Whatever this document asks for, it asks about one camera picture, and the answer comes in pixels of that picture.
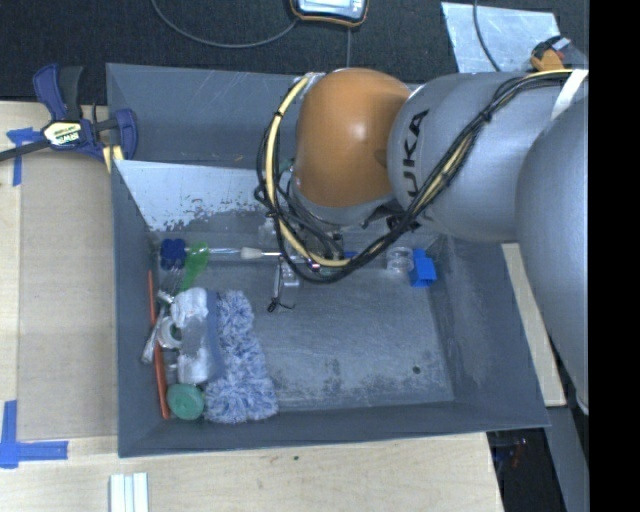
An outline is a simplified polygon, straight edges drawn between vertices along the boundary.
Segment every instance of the black carpet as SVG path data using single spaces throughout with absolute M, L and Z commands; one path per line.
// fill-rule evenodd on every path
M 157 2 L 179 27 L 224 43 L 265 39 L 293 20 L 289 0 Z M 562 34 L 588 54 L 589 4 L 585 0 L 480 4 L 553 12 Z M 369 6 L 367 20 L 353 32 L 352 66 L 418 83 L 456 72 L 440 2 L 370 0 Z M 342 26 L 301 22 L 266 46 L 219 49 L 170 29 L 149 0 L 1 2 L 0 28 L 0 98 L 5 99 L 33 98 L 33 74 L 52 62 L 85 66 L 79 99 L 87 104 L 106 104 L 107 62 L 286 74 L 330 71 L 346 62 L 347 36 Z

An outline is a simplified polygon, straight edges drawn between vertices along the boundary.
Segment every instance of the green ball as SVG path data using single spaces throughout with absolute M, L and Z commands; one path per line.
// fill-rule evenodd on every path
M 196 420 L 204 411 L 202 391 L 191 384 L 172 384 L 167 390 L 169 409 L 181 420 Z

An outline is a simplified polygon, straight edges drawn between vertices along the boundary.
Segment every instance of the bin floor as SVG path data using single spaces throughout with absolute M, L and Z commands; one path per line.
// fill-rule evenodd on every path
M 194 285 L 245 293 L 281 410 L 453 400 L 427 289 L 379 263 L 330 285 L 305 282 L 293 310 L 269 313 L 276 266 L 212 256 Z

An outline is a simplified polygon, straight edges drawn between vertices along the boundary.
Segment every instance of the blue block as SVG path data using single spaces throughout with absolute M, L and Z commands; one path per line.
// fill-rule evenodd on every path
M 424 249 L 413 250 L 413 270 L 409 272 L 409 280 L 414 288 L 428 288 L 437 279 L 433 260 Z

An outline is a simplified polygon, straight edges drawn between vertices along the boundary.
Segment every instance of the yellow cable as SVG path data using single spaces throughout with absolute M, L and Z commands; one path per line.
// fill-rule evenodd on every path
M 557 73 L 569 74 L 571 73 L 571 71 L 572 70 L 569 70 L 569 69 L 567 70 L 561 69 L 561 70 L 555 70 L 555 71 L 539 71 L 523 77 L 522 80 L 526 80 L 531 77 L 541 77 L 549 74 L 557 74 Z M 273 150 L 275 146 L 278 129 L 280 127 L 280 123 L 282 122 L 282 118 L 286 113 L 286 111 L 288 110 L 289 106 L 291 105 L 291 103 L 293 103 L 293 101 L 295 100 L 296 96 L 300 93 L 300 91 L 302 91 L 302 89 L 304 89 L 304 87 L 309 83 L 309 80 L 310 80 L 310 77 L 305 75 L 298 81 L 297 84 L 295 84 L 291 88 L 289 93 L 285 96 L 284 100 L 280 104 L 277 115 L 273 118 L 273 121 L 271 122 L 271 127 L 269 129 L 269 135 L 267 137 L 267 143 L 265 146 L 265 184 L 267 189 L 267 196 L 269 198 L 269 201 L 272 204 L 275 204 L 275 201 L 276 201 L 275 183 L 273 180 L 273 175 L 274 175 L 274 172 L 273 172 L 273 152 L 274 151 Z M 456 148 L 453 155 L 451 155 L 451 158 L 449 158 L 449 160 L 443 166 L 442 170 L 438 173 L 438 176 L 434 178 L 433 182 L 429 185 L 429 187 L 423 194 L 420 202 L 417 205 L 417 208 L 421 208 L 423 205 L 428 204 L 435 197 L 435 195 L 441 190 L 441 187 L 446 184 L 446 182 L 444 181 L 444 176 L 446 176 L 449 169 L 451 169 L 451 167 L 456 163 L 456 161 L 458 161 L 460 156 L 466 153 L 466 151 L 470 146 L 470 143 L 471 143 L 471 137 L 466 137 L 460 143 L 460 145 Z M 329 260 L 327 258 L 323 258 L 322 256 L 316 253 L 313 253 L 307 250 L 307 248 L 304 247 L 297 240 L 297 238 L 293 235 L 293 233 L 291 233 L 287 225 L 282 220 L 278 219 L 278 223 L 280 225 L 280 232 L 289 241 L 291 246 L 305 258 L 313 260 L 315 263 L 318 263 L 319 265 L 322 265 L 325 267 L 334 267 L 334 268 L 344 267 L 351 261 L 348 258 L 341 259 L 341 260 Z M 376 245 L 374 247 L 374 250 L 377 247 L 379 247 L 381 243 L 382 242 Z
M 309 76 L 304 76 L 300 79 L 300 81 L 298 81 L 296 85 L 294 85 L 291 88 L 289 93 L 285 96 L 284 100 L 280 104 L 280 107 L 278 108 L 278 112 L 276 116 L 273 118 L 273 121 L 271 122 L 271 127 L 269 129 L 269 136 L 267 137 L 267 144 L 265 146 L 264 169 L 265 169 L 265 184 L 267 188 L 267 196 L 269 198 L 269 201 L 272 204 L 275 204 L 275 200 L 276 200 L 275 183 L 273 179 L 273 175 L 274 175 L 273 148 L 275 146 L 278 129 L 280 127 L 280 123 L 282 122 L 282 118 L 286 113 L 287 109 L 289 108 L 291 103 L 293 103 L 294 99 L 300 93 L 300 91 L 307 85 L 309 80 L 310 80 Z M 293 233 L 291 233 L 287 225 L 282 220 L 278 219 L 278 223 L 280 225 L 280 231 L 284 235 L 284 237 L 289 241 L 291 246 L 300 254 L 302 254 L 302 256 L 304 256 L 305 258 L 311 259 L 314 262 L 325 267 L 344 267 L 349 263 L 349 261 L 351 261 L 350 259 L 329 260 L 327 258 L 323 258 L 318 254 L 308 251 L 306 247 L 304 247 L 300 242 L 298 242 L 296 237 L 293 236 Z

